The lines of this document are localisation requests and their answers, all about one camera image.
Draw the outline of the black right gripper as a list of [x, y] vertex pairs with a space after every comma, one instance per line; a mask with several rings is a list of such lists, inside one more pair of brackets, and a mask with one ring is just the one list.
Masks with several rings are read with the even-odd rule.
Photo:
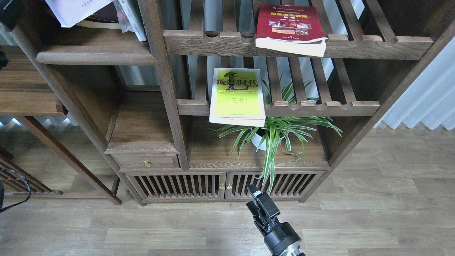
[[301, 238], [288, 222], [281, 223], [278, 220], [280, 211], [270, 196], [262, 193], [255, 185], [249, 185], [247, 191], [254, 200], [246, 206], [270, 252], [273, 255], [302, 255], [299, 249]]

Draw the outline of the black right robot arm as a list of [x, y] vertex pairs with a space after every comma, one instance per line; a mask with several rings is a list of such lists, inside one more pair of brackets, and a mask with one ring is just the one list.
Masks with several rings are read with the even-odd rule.
[[299, 250], [301, 238], [288, 222], [279, 222], [277, 216], [280, 211], [270, 196], [262, 193], [254, 184], [249, 185], [247, 190], [255, 200], [246, 205], [272, 255], [304, 256]]

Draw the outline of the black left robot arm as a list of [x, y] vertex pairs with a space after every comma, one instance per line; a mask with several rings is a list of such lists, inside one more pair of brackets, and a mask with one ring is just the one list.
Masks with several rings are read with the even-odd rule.
[[[17, 21], [23, 15], [26, 10], [26, 4], [24, 0], [2, 0], [1, 1], [1, 33], [11, 32], [13, 28], [16, 27]], [[14, 110], [14, 101], [7, 100], [6, 103], [1, 104], [1, 114], [13, 115], [17, 110]], [[26, 192], [28, 196], [21, 202], [12, 204], [7, 207], [3, 207], [4, 202], [4, 185], [1, 181], [1, 212], [4, 212], [12, 207], [20, 205], [26, 201], [31, 196], [32, 190], [29, 184], [29, 180], [18, 170], [14, 170], [13, 167], [6, 165], [1, 168], [1, 174], [13, 175], [13, 178], [18, 178], [22, 181], [26, 187]]]

